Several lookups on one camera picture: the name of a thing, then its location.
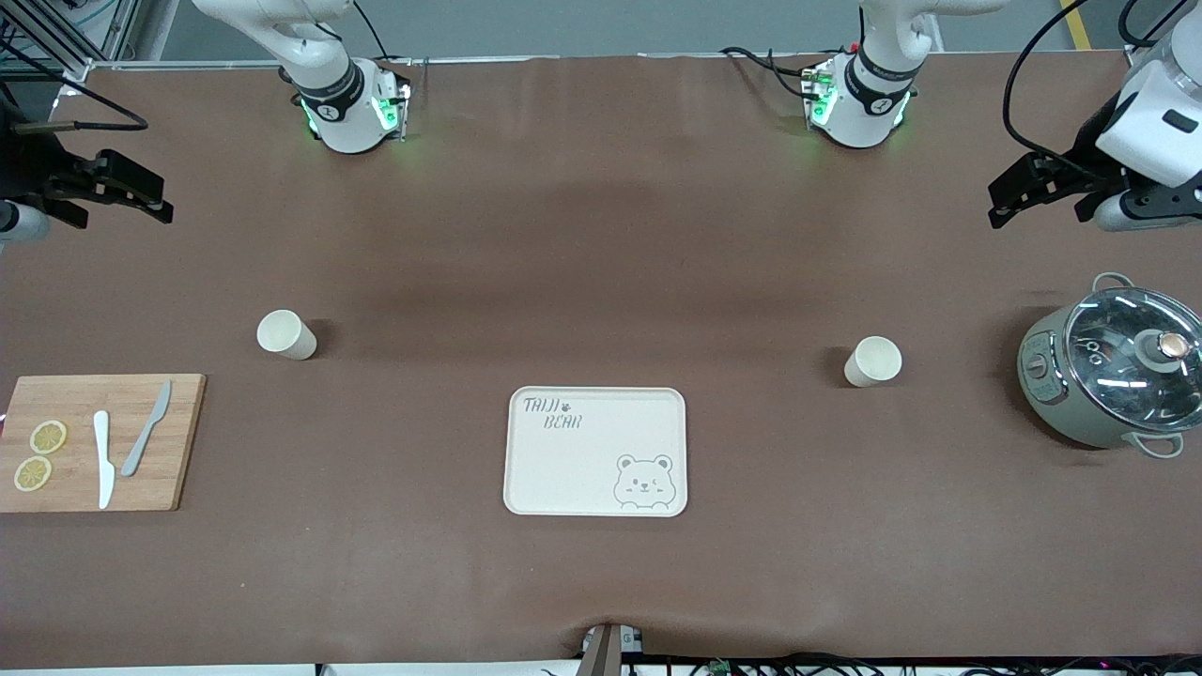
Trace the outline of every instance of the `white tray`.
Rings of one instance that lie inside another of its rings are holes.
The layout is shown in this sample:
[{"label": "white tray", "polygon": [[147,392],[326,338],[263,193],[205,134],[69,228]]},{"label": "white tray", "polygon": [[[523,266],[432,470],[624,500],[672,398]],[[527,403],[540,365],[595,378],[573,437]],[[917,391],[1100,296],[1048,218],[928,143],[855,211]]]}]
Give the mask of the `white tray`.
[{"label": "white tray", "polygon": [[676,516],[689,502],[685,408],[670,387],[522,387],[510,398],[505,506]]}]

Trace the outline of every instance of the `paper cup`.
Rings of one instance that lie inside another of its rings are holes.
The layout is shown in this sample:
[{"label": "paper cup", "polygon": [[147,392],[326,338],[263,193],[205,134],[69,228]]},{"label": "paper cup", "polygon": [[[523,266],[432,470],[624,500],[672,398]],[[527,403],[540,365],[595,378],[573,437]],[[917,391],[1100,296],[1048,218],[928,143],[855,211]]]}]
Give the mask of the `paper cup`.
[{"label": "paper cup", "polygon": [[292,310],[275,310],[258,322],[258,345],[290,360],[307,360],[317,351],[317,337]]},{"label": "paper cup", "polygon": [[843,374],[856,387],[871,387],[902,372],[902,350],[888,338],[869,336],[856,345]]}]

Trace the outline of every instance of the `silver knife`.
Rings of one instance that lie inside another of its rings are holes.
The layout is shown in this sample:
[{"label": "silver knife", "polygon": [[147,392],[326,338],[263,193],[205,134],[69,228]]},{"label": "silver knife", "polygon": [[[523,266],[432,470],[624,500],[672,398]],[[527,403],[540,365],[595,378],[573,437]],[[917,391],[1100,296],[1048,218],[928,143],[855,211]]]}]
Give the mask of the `silver knife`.
[{"label": "silver knife", "polygon": [[150,417],[147,420],[145,427],[142,428],[142,434],[138,434],[138,440],[133,443],[130,457],[125,458],[125,464],[121,466],[121,476],[133,476],[133,473],[138,470],[138,463],[142,462],[142,452],[147,450],[147,441],[150,439],[150,431],[162,420],[162,416],[167,415],[167,402],[169,401],[171,379],[162,384],[162,391],[159,392],[159,401],[150,409]]},{"label": "silver knife", "polygon": [[113,480],[117,478],[117,468],[108,462],[108,411],[96,411],[91,423],[96,428],[96,459],[100,466],[99,504],[100,509],[108,509],[108,500],[113,498]]}]

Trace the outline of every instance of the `electric pot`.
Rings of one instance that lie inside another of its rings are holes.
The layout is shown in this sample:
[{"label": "electric pot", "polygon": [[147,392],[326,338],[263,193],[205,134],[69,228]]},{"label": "electric pot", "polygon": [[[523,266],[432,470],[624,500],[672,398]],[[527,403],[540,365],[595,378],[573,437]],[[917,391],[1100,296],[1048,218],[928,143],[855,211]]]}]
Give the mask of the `electric pot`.
[{"label": "electric pot", "polygon": [[[1100,289],[1107,279],[1119,286]],[[1018,380],[1035,413],[1065,437],[1172,458],[1184,447],[1182,432],[1202,423],[1200,340],[1192,310],[1107,272],[1083,301],[1027,332]],[[1158,440],[1171,449],[1149,447]]]}]

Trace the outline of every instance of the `wooden cutting board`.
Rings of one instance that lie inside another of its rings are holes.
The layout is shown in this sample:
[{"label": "wooden cutting board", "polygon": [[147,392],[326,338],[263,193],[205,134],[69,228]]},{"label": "wooden cutting board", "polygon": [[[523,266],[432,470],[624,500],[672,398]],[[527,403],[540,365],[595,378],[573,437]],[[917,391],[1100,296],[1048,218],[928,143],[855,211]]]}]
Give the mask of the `wooden cutting board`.
[{"label": "wooden cutting board", "polygon": [[[121,464],[168,378],[172,386],[167,414],[150,433],[137,473],[121,476]],[[18,379],[0,435],[0,512],[101,511],[93,427],[97,410],[109,414],[108,459],[117,467],[113,498],[105,511],[178,508],[203,395],[204,376],[195,373]],[[53,464],[49,481],[36,491],[20,492],[13,475],[22,461],[37,455],[29,446],[29,435],[47,420],[66,425],[66,444],[46,456]]]}]

